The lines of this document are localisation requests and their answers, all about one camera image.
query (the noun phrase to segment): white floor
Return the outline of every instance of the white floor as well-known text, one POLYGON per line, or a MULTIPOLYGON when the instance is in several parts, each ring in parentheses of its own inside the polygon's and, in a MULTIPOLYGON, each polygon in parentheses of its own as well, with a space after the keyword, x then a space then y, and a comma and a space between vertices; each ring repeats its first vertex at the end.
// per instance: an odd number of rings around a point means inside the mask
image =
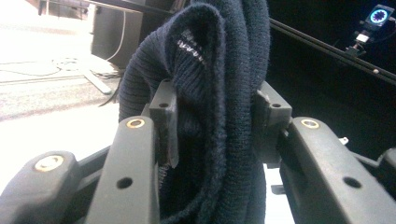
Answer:
POLYGON ((90 106, 0 122, 0 192, 35 156, 64 150, 81 160, 112 144, 118 104, 90 106))
POLYGON ((285 194, 276 195, 271 191, 271 185, 282 185, 279 169, 267 169, 264 165, 267 180, 267 210, 266 224, 293 224, 294 219, 290 211, 288 198, 285 194))
POLYGON ((25 0, 0 1, 0 62, 85 56, 91 53, 91 30, 91 21, 38 16, 25 0))

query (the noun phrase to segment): metal rod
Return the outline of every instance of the metal rod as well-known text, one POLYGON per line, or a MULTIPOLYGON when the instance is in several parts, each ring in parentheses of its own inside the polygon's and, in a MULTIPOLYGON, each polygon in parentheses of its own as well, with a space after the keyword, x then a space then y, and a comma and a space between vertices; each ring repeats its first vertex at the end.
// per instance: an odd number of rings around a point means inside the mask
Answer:
POLYGON ((387 81, 390 84, 396 85, 396 75, 385 70, 382 68, 379 68, 371 63, 367 63, 364 60, 361 60, 359 58, 353 58, 350 55, 347 55, 345 52, 341 51, 340 49, 337 49, 331 45, 328 45, 318 39, 315 39, 314 37, 310 36, 310 35, 306 35, 300 31, 297 31, 279 21, 276 21, 274 19, 270 19, 270 26, 285 34, 288 35, 294 39, 297 39, 303 43, 305 43, 306 45, 318 49, 322 52, 325 52, 331 56, 333 56, 334 58, 342 61, 343 63, 347 63, 349 65, 352 65, 358 69, 360 69, 363 72, 366 72, 372 76, 381 78, 384 81, 387 81))

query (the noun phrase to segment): black plastic bracket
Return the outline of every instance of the black plastic bracket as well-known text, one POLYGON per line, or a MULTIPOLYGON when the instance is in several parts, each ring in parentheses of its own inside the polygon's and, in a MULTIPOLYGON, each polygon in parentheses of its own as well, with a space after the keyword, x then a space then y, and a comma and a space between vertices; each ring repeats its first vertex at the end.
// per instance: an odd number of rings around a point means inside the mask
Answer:
POLYGON ((0 223, 60 223, 81 174, 74 155, 54 151, 28 161, 0 197, 0 223))
POLYGON ((157 172, 153 121, 120 122, 86 223, 160 223, 157 172))
POLYGON ((277 137, 291 120, 291 106, 267 82, 263 82, 254 97, 253 147, 263 163, 278 167, 280 157, 276 151, 277 137))
POLYGON ((155 123, 159 137, 159 165, 178 164, 177 97, 169 79, 161 82, 149 106, 149 116, 155 123))
POLYGON ((280 172, 296 223, 394 223, 396 202, 323 122, 281 134, 280 172))

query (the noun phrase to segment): dark navy knit sweater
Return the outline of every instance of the dark navy knit sweater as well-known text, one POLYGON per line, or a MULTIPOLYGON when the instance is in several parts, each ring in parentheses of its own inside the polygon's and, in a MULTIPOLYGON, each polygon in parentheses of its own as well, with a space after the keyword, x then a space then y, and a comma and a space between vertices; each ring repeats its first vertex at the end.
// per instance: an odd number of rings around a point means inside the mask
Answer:
POLYGON ((265 78, 263 0, 200 0, 148 36, 120 85, 120 120, 140 115, 160 82, 178 99, 179 164, 166 168, 162 223, 263 223, 265 180, 251 148, 252 95, 265 78))

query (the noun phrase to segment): black wall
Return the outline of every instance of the black wall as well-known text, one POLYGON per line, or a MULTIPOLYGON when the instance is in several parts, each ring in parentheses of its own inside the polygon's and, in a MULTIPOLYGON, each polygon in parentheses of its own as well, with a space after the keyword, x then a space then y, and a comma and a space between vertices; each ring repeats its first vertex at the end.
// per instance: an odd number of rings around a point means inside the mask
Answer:
MULTIPOLYGON (((273 19, 339 49, 353 44, 359 21, 376 4, 396 7, 394 1, 269 0, 273 19)), ((372 159, 396 147, 396 86, 278 31, 272 38, 267 80, 293 106, 294 117, 321 119, 349 138, 349 149, 372 159)), ((366 50, 363 60, 396 73, 396 36, 366 50)))

